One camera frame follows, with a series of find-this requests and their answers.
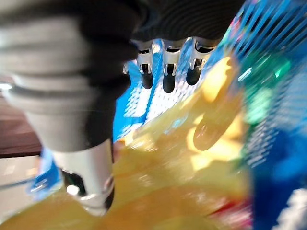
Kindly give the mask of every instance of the yellow crinkled packaging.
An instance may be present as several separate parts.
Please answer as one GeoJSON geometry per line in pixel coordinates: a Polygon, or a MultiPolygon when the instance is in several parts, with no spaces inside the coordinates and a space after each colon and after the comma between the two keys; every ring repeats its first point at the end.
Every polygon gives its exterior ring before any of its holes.
{"type": "Polygon", "coordinates": [[[220,60],[197,91],[120,140],[111,209],[94,217],[63,189],[0,230],[247,230],[250,178],[238,66],[220,60]]]}

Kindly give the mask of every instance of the yellow plastic bag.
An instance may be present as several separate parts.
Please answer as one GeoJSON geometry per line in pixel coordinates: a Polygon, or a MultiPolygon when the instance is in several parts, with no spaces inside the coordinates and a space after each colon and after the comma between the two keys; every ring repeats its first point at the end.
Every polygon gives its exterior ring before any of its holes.
{"type": "Polygon", "coordinates": [[[59,190],[0,230],[247,229],[249,175],[237,160],[247,127],[242,92],[230,90],[237,71],[225,57],[188,99],[120,140],[105,216],[91,216],[59,190]]]}

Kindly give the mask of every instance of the plastic wrapper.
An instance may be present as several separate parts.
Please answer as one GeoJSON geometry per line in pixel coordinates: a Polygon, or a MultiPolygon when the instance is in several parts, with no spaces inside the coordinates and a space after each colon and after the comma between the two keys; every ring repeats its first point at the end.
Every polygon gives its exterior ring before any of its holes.
{"type": "Polygon", "coordinates": [[[102,217],[60,189],[0,230],[246,230],[251,182],[240,150],[248,126],[238,76],[225,57],[186,100],[119,142],[115,198],[102,217]]]}

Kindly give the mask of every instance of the black rubber tip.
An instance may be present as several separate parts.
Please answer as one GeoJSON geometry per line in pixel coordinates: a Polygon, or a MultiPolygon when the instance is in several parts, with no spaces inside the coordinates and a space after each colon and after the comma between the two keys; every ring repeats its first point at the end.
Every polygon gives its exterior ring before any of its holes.
{"type": "Polygon", "coordinates": [[[175,76],[171,73],[163,77],[163,90],[166,93],[171,93],[175,88],[175,76]]]}
{"type": "Polygon", "coordinates": [[[198,82],[200,75],[201,71],[197,70],[196,68],[194,68],[194,70],[191,70],[189,67],[187,72],[187,83],[189,85],[195,85],[198,82]]]}
{"type": "Polygon", "coordinates": [[[153,74],[152,73],[144,73],[141,74],[142,86],[146,89],[150,89],[153,86],[153,74]]]}
{"type": "Polygon", "coordinates": [[[113,188],[112,192],[110,193],[110,195],[105,200],[105,207],[107,209],[110,209],[111,206],[112,206],[113,199],[114,199],[114,193],[115,193],[115,189],[113,188]]]}

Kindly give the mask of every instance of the white floor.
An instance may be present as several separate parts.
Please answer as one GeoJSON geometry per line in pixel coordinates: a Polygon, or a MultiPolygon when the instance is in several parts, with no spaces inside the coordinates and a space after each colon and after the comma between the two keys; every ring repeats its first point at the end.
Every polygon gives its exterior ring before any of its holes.
{"type": "Polygon", "coordinates": [[[36,156],[0,159],[0,223],[1,219],[34,203],[26,192],[29,183],[4,189],[1,186],[33,178],[37,162],[36,156]]]}

